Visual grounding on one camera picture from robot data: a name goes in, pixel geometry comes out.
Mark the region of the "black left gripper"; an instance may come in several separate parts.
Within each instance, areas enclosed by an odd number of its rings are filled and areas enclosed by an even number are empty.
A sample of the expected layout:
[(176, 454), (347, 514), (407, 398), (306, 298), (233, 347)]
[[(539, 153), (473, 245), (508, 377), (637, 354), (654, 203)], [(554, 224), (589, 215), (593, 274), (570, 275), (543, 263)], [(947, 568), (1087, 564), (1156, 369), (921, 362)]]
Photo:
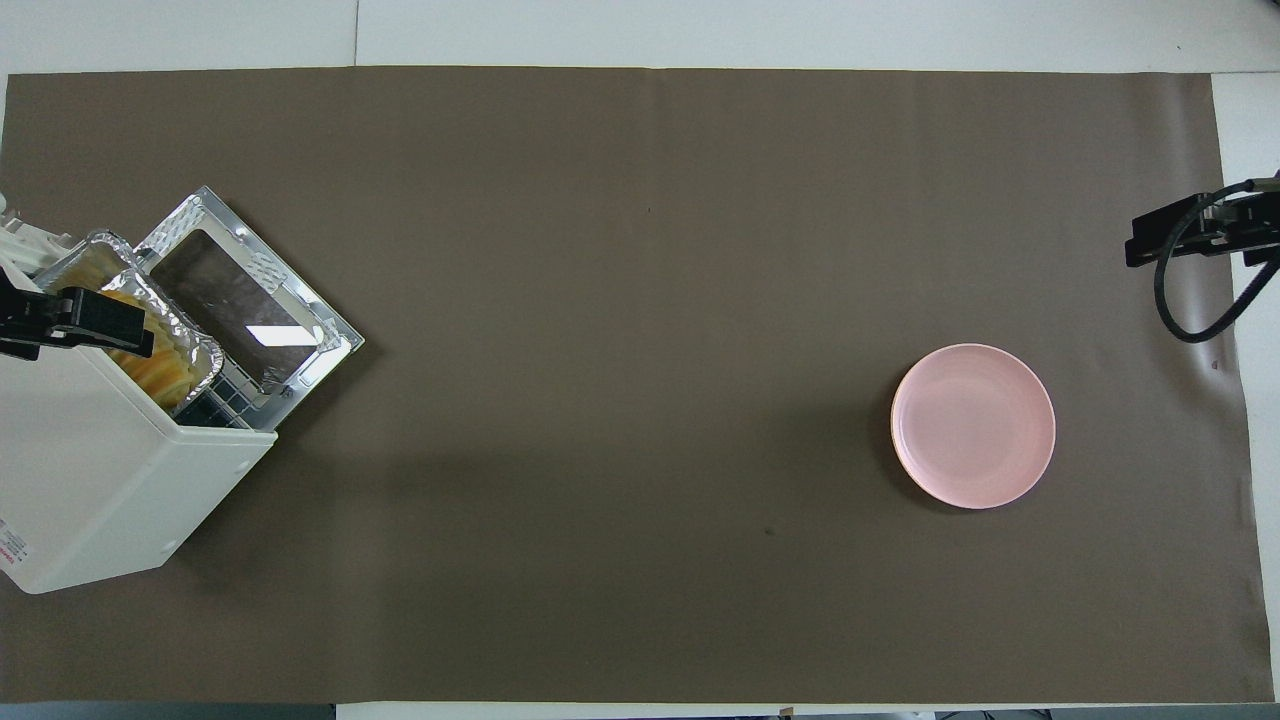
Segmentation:
[[(63, 337), (55, 337), (60, 325)], [(81, 287), (50, 295), (18, 288), (1, 278), (1, 354), (36, 361), (42, 347), (90, 345), (138, 357), (154, 352), (155, 334), (146, 328), (147, 313), (125, 301)]]

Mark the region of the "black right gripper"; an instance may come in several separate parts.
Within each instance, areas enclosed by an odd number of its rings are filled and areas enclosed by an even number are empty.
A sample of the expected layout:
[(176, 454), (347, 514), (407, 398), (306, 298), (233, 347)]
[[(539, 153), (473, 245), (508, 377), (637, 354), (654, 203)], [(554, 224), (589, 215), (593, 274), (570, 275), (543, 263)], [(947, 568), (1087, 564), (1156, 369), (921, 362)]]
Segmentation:
[(1261, 266), (1279, 258), (1279, 192), (1238, 190), (1225, 199), (1196, 193), (1172, 205), (1167, 229), (1162, 211), (1134, 218), (1125, 242), (1128, 268), (1155, 263), (1162, 256), (1190, 254), (1212, 258), (1243, 254), (1244, 266)]

